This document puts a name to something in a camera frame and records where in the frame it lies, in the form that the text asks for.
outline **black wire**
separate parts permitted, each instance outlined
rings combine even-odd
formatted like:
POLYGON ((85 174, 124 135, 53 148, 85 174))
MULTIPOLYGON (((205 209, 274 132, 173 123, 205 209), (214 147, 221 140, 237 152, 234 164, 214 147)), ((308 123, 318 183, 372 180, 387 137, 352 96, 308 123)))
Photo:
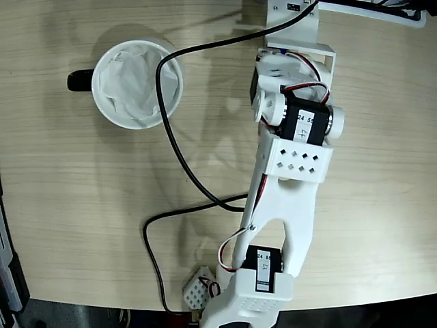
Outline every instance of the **black wire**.
MULTIPOLYGON (((226 198, 224 200, 221 200, 221 202, 226 204, 226 203, 229 203, 229 202, 234 202, 236 200, 243 200, 244 198, 247 198, 247 193, 244 193, 242 195, 237 195, 237 196, 226 198)), ((159 219, 163 219, 165 217, 173 217, 175 215, 182 215, 182 214, 193 213, 193 212, 197 212, 199 210, 206 210, 208 208, 212 208, 212 207, 215 207, 215 206, 218 206, 218 204, 217 203, 209 203, 209 204, 205 204, 205 205, 201 205, 201 206, 196 206, 196 207, 192 207, 192 208, 185 208, 185 209, 182 209, 182 210, 171 210, 170 212, 166 212, 166 213, 162 213, 162 214, 159 214, 159 215, 155 215, 154 217, 151 217, 150 219, 148 219, 144 223, 144 226, 143 226, 143 240, 144 240, 145 248, 147 249, 147 252, 149 253, 150 260, 152 260, 152 264, 153 264, 153 267, 155 269, 156 278, 158 279, 158 288, 159 288, 159 293, 160 293, 161 301, 163 303, 164 310, 168 314, 180 315, 177 312, 171 311, 169 309, 169 307, 167 306, 167 301, 166 301, 166 298, 165 298, 165 287, 164 287, 163 277, 162 277, 161 272, 159 270, 159 266, 158 266, 158 263, 156 262, 156 258, 155 258, 155 255, 153 254, 152 248, 150 247, 149 238, 147 237, 147 228, 150 226, 151 223, 154 223, 155 221, 158 221, 159 219)))
POLYGON ((159 109, 161 112, 161 116, 163 118, 163 123, 164 123, 164 127, 165 130, 167 132, 167 136, 169 138, 171 147, 173 148, 173 151, 175 152, 175 155, 177 156, 180 165, 182 166, 182 168, 184 169, 186 175, 190 178, 190 180, 194 183, 194 185, 212 202, 214 202, 215 204, 217 204, 218 206, 220 206, 221 208, 224 208, 225 210, 229 210, 231 212, 243 212, 244 208, 243 207, 236 207, 236 206, 231 206, 231 205, 227 205, 226 203, 222 202, 220 199, 218 199, 216 196, 214 196, 209 190, 207 190, 202 183, 199 181, 199 179, 197 179, 196 175, 194 175, 193 171, 191 171, 191 168, 188 166, 188 163, 185 161, 184 155, 182 155, 178 143, 176 142, 175 136, 173 135, 173 132, 171 130, 170 127, 170 122, 169 119, 167 117, 167 110, 165 109, 165 104, 164 104, 164 99, 163 99, 163 90, 162 90, 162 86, 161 86, 161 70, 163 69, 163 66, 165 65, 165 63, 167 63, 168 61, 185 55, 187 53, 193 53, 195 51, 200 51, 200 50, 206 50, 206 49, 211 49, 211 48, 216 48, 219 46, 228 46, 230 44, 234 44, 234 43, 238 43, 238 42, 243 42, 243 41, 247 41, 247 40, 252 40, 255 38, 260 38, 262 36, 266 36, 268 34, 274 33, 274 32, 278 32, 281 31, 282 29, 285 29, 287 27, 290 27, 292 25, 295 25, 296 23, 298 23, 299 21, 301 21, 303 18, 305 18, 307 15, 309 15, 314 7, 319 3, 318 0, 314 1, 313 4, 309 5, 305 10, 303 10, 299 16, 289 20, 286 23, 277 25, 275 27, 271 27, 270 29, 265 29, 263 31, 259 31, 259 32, 255 32, 255 33, 250 33, 247 34, 245 36, 238 36, 236 38, 231 38, 228 40, 222 40, 222 41, 217 41, 217 42, 211 42, 211 43, 207 43, 207 44, 201 44, 198 46, 192 46, 186 49, 182 49, 179 51, 176 51, 174 53, 171 53, 170 55, 164 57, 160 63, 158 64, 158 67, 156 68, 156 75, 155 75, 155 80, 156 80, 156 95, 158 97, 158 104, 159 104, 159 109))

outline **white mug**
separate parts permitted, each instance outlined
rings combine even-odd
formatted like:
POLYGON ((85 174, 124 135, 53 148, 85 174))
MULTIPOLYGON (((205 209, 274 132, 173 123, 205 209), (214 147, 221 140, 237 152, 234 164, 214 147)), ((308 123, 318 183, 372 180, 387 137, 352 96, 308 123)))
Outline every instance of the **white mug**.
MULTIPOLYGON (((167 41, 158 38, 147 38, 141 40, 130 40, 117 44, 109 49, 98 61, 96 67, 92 70, 77 70, 68 75, 67 87, 70 91, 75 92, 89 92, 93 94, 94 102, 97 108, 112 123, 123 128, 132 130, 140 130, 143 128, 151 128, 160 124, 163 118, 158 112, 152 116, 147 116, 142 119, 133 119, 124 115, 118 114, 114 110, 113 101, 104 96, 100 90, 100 73, 108 66, 109 62, 122 50, 134 45, 146 45, 150 48, 156 49, 162 57, 176 51, 175 47, 167 41)), ((173 100, 166 105, 167 116, 169 117, 179 105, 184 89, 184 73, 183 66, 179 59, 172 59, 168 63, 169 68, 174 71, 178 77, 178 87, 175 92, 173 100)))

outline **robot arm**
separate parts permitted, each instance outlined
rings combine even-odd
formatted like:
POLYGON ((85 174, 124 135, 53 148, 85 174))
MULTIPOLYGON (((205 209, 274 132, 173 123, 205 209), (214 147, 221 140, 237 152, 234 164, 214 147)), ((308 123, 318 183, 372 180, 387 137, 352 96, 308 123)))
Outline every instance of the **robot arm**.
MULTIPOLYGON (((267 25, 291 19, 307 0, 269 0, 267 25)), ((330 95, 335 53, 316 44, 318 9, 297 25, 267 37, 260 49, 251 86, 259 125, 259 148, 243 213, 232 268, 218 265, 222 293, 208 301, 201 328, 246 322, 270 328, 293 297, 313 236, 315 197, 326 177, 333 148, 329 139, 343 130, 343 111, 330 95), (305 54, 325 56, 313 61, 305 54), (252 246, 271 220, 285 230, 281 250, 252 246)))

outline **wooden table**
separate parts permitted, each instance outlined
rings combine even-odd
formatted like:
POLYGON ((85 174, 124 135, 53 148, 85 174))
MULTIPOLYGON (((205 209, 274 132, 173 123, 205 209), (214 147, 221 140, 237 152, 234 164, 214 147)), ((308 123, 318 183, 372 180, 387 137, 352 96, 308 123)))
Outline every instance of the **wooden table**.
MULTIPOLYGON (((161 309, 143 222, 205 201, 162 125, 114 126, 91 94, 66 89, 68 73, 92 68, 124 40, 160 36, 180 49, 248 33, 265 14, 253 0, 2 3, 0 174, 32 297, 161 309)), ((347 120, 288 309, 437 292, 436 34, 435 20, 413 29, 322 12, 319 41, 337 52, 333 94, 347 120)), ((216 195, 249 187, 257 147, 249 83, 261 44, 184 57, 185 93, 171 123, 216 195)), ((151 227, 171 308, 181 309, 190 274, 214 266, 217 247, 239 222, 213 209, 151 227)), ((257 242, 279 246, 280 227, 268 226, 257 242)))

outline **mug handle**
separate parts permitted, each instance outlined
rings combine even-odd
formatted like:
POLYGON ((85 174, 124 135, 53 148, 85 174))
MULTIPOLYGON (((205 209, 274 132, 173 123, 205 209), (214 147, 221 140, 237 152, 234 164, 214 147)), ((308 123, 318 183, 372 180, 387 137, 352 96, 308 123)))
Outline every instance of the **mug handle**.
POLYGON ((77 70, 68 75, 67 88, 70 91, 91 91, 91 80, 94 70, 77 70))

